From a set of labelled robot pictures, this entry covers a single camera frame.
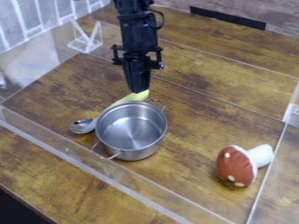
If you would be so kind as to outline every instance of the spoon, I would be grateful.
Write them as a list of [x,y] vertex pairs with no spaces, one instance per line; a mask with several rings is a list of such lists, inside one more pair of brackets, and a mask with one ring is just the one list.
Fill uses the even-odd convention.
[[[120,102],[141,102],[148,98],[149,90],[147,89],[144,92],[139,94],[128,94],[124,98],[121,98],[119,101],[116,101],[112,105],[120,103]],[[89,118],[89,119],[81,119],[73,122],[69,125],[69,131],[76,134],[87,134],[92,132],[96,128],[99,116]]]

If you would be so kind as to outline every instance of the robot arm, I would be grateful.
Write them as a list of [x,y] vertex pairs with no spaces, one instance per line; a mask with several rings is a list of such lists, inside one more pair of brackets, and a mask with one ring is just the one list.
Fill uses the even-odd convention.
[[[123,45],[112,46],[112,60],[113,65],[123,66],[128,88],[136,94],[149,88],[151,70],[164,68],[163,48],[158,43],[164,14],[151,9],[153,3],[153,0],[115,0]],[[163,17],[160,25],[156,25],[155,13]],[[123,58],[119,58],[117,51],[123,51]],[[155,53],[155,60],[148,53]]]

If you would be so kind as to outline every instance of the mushroom stem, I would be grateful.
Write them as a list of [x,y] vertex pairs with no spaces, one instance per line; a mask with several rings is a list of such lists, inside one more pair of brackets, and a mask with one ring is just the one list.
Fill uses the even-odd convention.
[[256,168],[268,165],[274,159],[274,155],[272,147],[268,144],[262,144],[254,149],[247,150],[247,156],[256,164]]

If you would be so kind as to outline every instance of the red mushroom cap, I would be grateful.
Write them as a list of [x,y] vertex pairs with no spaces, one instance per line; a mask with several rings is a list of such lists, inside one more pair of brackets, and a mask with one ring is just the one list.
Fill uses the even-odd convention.
[[218,156],[219,177],[235,186],[248,186],[258,174],[256,165],[251,163],[246,153],[240,147],[231,145]]

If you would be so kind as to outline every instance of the stainless steel pot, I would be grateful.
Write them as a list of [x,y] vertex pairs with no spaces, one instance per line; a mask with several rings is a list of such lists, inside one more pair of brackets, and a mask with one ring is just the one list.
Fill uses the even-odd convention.
[[125,161],[148,158],[159,149],[167,131],[164,105],[158,108],[149,101],[127,101],[109,107],[97,119],[97,139],[111,157]]

